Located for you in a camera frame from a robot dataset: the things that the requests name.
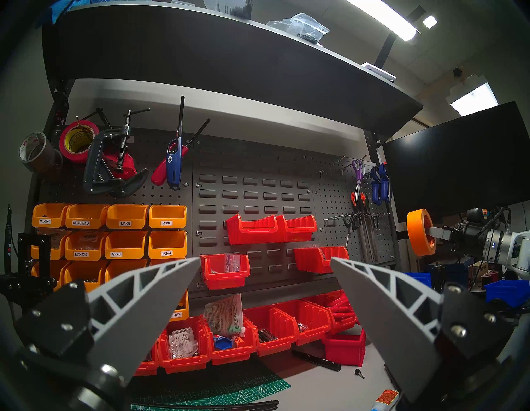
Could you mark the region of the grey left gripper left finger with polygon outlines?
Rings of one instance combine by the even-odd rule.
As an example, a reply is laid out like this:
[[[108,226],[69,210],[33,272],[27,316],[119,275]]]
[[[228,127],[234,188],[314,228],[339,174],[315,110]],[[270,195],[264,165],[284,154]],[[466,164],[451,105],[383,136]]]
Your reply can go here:
[[[16,332],[42,358],[90,370],[108,365],[128,383],[200,266],[200,258],[185,258],[134,269],[90,292],[76,280],[27,311]]]

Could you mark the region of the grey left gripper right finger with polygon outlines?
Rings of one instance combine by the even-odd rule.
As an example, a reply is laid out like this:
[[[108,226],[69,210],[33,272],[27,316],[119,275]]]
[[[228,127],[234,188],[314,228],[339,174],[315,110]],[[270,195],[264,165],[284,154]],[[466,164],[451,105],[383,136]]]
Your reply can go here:
[[[464,402],[489,389],[514,328],[463,285],[332,257],[332,271],[406,402]]]

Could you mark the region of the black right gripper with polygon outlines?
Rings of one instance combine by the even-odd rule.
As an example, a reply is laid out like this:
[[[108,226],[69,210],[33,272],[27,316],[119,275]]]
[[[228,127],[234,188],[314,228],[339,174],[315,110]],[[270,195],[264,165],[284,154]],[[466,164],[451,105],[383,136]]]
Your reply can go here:
[[[455,252],[459,256],[482,257],[487,232],[479,232],[483,229],[480,223],[467,222],[460,224],[457,228],[452,227],[430,227],[429,236],[443,241],[451,241]]]

